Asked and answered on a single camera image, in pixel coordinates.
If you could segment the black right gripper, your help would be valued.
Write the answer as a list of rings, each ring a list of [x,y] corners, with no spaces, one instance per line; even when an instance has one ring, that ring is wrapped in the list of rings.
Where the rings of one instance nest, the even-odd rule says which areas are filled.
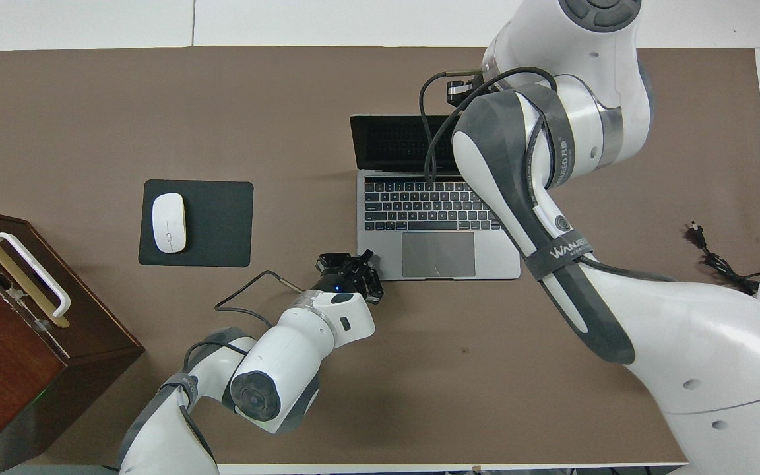
[[[480,90],[485,84],[482,73],[474,75],[468,81],[450,80],[447,81],[447,103],[452,106],[460,106],[468,97],[477,97],[483,92]]]

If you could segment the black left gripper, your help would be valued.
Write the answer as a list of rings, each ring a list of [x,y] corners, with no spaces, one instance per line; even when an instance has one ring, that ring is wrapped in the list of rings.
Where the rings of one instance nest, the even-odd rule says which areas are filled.
[[[332,294],[361,294],[367,303],[380,303],[384,291],[371,264],[373,256],[370,249],[357,259],[347,252],[323,253],[316,261],[316,269],[321,273],[317,289]]]

